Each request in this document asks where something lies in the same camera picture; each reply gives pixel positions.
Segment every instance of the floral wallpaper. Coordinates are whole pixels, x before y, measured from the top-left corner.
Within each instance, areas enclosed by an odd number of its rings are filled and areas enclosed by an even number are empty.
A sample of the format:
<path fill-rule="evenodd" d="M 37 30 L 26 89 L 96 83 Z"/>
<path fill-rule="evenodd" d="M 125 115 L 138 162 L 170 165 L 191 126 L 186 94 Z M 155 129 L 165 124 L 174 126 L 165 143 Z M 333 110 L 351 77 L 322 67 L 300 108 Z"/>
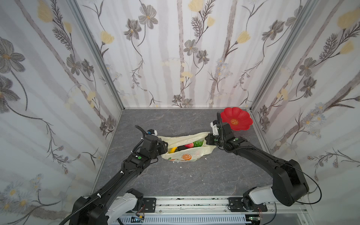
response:
<path fill-rule="evenodd" d="M 359 2 L 320 1 L 253 109 L 274 154 L 319 183 L 307 205 L 318 225 L 359 223 L 359 48 Z"/>
<path fill-rule="evenodd" d="M 306 1 L 77 0 L 125 107 L 250 107 Z"/>
<path fill-rule="evenodd" d="M 0 218 L 57 224 L 90 193 L 121 112 L 66 2 L 0 14 Z"/>

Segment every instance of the black mounting plate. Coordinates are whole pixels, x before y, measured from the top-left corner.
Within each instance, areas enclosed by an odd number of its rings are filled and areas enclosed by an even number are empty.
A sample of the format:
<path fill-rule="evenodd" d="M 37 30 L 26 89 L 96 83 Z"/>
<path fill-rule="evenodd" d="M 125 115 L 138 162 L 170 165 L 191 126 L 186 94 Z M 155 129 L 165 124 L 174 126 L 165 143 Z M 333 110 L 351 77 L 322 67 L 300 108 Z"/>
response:
<path fill-rule="evenodd" d="M 229 209 L 231 212 L 247 212 L 244 208 L 243 208 L 243 204 L 241 203 L 241 199 L 242 197 L 240 198 L 237 198 L 237 197 L 231 197 L 231 198 L 228 198 L 229 200 Z M 267 207 L 266 207 L 266 204 L 259 204 L 259 205 L 256 205 L 256 209 L 254 209 L 254 211 L 252 212 L 259 212 L 259 208 L 262 212 L 267 212 Z"/>
<path fill-rule="evenodd" d="M 141 212 L 155 212 L 156 198 L 144 198 L 144 209 Z"/>

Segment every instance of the printed fruit design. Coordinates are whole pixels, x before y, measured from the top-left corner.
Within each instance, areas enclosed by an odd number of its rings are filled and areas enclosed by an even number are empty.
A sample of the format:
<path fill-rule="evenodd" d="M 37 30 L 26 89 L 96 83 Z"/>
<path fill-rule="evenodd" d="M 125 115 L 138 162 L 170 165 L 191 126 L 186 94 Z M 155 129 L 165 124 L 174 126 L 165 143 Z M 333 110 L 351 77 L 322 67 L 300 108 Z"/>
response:
<path fill-rule="evenodd" d="M 182 155 L 181 158 L 184 159 L 184 160 L 190 160 L 191 155 L 186 153 L 186 154 Z"/>
<path fill-rule="evenodd" d="M 201 147 L 204 141 L 194 141 L 194 148 Z"/>
<path fill-rule="evenodd" d="M 184 145 L 184 146 L 187 147 L 187 148 L 193 148 L 193 147 L 194 147 L 194 143 L 186 144 L 186 145 Z"/>

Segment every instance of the tree trunk print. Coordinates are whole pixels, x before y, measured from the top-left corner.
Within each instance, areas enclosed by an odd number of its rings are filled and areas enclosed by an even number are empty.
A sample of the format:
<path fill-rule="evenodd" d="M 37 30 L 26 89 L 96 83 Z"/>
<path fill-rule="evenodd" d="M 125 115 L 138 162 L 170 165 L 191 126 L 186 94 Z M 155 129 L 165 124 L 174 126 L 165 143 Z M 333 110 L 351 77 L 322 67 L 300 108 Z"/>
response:
<path fill-rule="evenodd" d="M 289 80 L 291 80 L 293 78 L 293 76 L 295 75 L 296 71 L 298 70 L 298 68 L 300 67 L 300 65 L 302 64 L 302 62 L 305 60 L 305 58 L 307 57 L 307 55 L 309 54 L 309 52 L 312 50 L 312 48 L 314 47 L 315 43 L 318 41 L 320 35 L 322 34 L 322 32 L 325 30 L 326 26 L 328 25 L 328 23 L 330 22 L 330 20 L 332 19 L 332 17 L 334 16 L 334 14 L 336 13 L 336 11 L 339 9 L 340 5 L 343 3 L 344 0 L 340 0 L 338 2 L 338 4 L 336 4 L 336 6 L 333 8 L 333 10 L 330 12 L 330 14 L 328 15 L 328 17 L 326 18 L 324 24 L 321 26 L 320 30 L 318 31 L 318 33 L 316 34 L 316 36 L 314 37 L 313 41 L 311 42 L 311 44 L 309 45 L 309 47 L 307 48 L 307 50 L 305 51 L 304 55 L 301 57 L 301 59 L 299 60 L 299 62 L 296 64 L 294 70 L 291 72 Z M 279 94 L 281 94 L 281 90 L 286 88 L 286 86 L 288 85 L 288 80 L 285 82 L 285 84 L 282 86 L 282 88 L 279 90 Z M 267 117 L 272 109 L 272 107 L 276 104 L 277 101 L 277 97 L 274 98 L 274 100 L 271 102 L 267 113 L 265 114 L 265 117 Z"/>
<path fill-rule="evenodd" d="M 177 20 L 179 22 L 179 55 L 180 55 L 180 78 L 181 73 L 184 71 L 184 28 L 183 28 L 183 0 L 177 0 Z M 180 81 L 181 98 L 185 99 L 184 82 Z"/>
<path fill-rule="evenodd" d="M 23 13 L 24 17 L 26 18 L 26 20 L 29 22 L 29 24 L 33 27 L 33 29 L 36 31 L 36 33 L 40 36 L 41 40 L 45 43 L 45 45 L 49 48 L 49 50 L 54 54 L 55 58 L 58 60 L 58 62 L 60 63 L 60 65 L 63 67 L 63 69 L 65 70 L 65 72 L 68 74 L 69 78 L 74 82 L 74 84 L 80 89 L 81 88 L 81 84 L 79 84 L 79 82 L 77 81 L 77 79 L 72 75 L 72 73 L 70 72 L 70 70 L 67 68 L 67 66 L 65 65 L 64 61 L 61 59 L 60 55 L 58 54 L 58 52 L 55 50 L 55 48 L 51 45 L 51 43 L 48 41 L 48 39 L 45 37 L 44 33 L 40 30 L 40 28 L 36 25 L 36 23 L 34 22 L 34 20 L 31 18 L 30 14 L 27 12 L 27 10 L 25 9 L 24 5 L 20 2 L 20 0 L 14 0 L 15 3 L 19 6 L 21 12 Z M 83 96 L 85 97 L 86 101 L 91 104 L 91 100 L 87 100 L 87 94 L 85 91 L 81 91 L 81 93 L 83 94 Z M 95 113 L 103 120 L 106 121 L 105 117 L 103 115 L 100 114 L 99 110 L 97 110 L 96 108 L 93 108 Z"/>
<path fill-rule="evenodd" d="M 221 57 L 221 59 L 223 61 L 225 61 L 225 58 L 226 58 L 226 56 L 228 54 L 229 43 L 230 43 L 231 37 L 233 35 L 233 27 L 234 27 L 234 19 L 235 19 L 236 4 L 237 3 L 238 3 L 237 0 L 233 0 L 233 2 L 231 4 L 229 22 L 228 22 L 228 31 L 227 31 L 226 39 L 225 39 L 225 43 L 224 43 L 224 51 L 223 51 L 223 54 L 222 54 L 222 57 Z M 212 100 L 212 102 L 209 104 L 209 107 L 212 107 L 214 105 L 214 97 L 215 97 L 216 85 L 217 85 L 217 81 L 214 80 L 212 82 L 212 85 L 211 85 L 210 99 Z"/>
<path fill-rule="evenodd" d="M 357 85 L 360 84 L 360 71 L 358 74 L 351 80 L 349 83 L 347 83 L 331 100 L 329 100 L 327 103 L 324 104 L 323 112 L 326 112 L 327 110 L 331 109 L 332 107 L 347 107 L 347 108 L 353 108 L 349 105 L 343 105 L 339 104 L 339 102 L 342 102 L 343 98 L 349 94 L 349 92 L 354 89 Z M 286 140 L 293 135 L 294 133 L 298 132 L 306 123 L 306 121 L 311 121 L 314 116 L 311 114 L 306 115 L 301 121 L 299 120 L 297 125 L 292 127 L 280 140 L 281 144 L 284 144 Z M 277 151 L 280 148 L 280 146 L 275 146 L 273 148 L 273 152 Z"/>

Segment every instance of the red bowl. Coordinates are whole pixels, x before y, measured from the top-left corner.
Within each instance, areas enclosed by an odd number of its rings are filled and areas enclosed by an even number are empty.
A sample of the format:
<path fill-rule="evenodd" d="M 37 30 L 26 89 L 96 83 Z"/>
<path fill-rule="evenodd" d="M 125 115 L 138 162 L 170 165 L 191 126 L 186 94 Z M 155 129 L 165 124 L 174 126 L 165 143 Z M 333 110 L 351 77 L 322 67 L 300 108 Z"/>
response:
<path fill-rule="evenodd" d="M 253 124 L 250 114 L 238 107 L 226 108 L 220 115 L 222 122 L 230 124 L 232 130 L 249 130 Z"/>

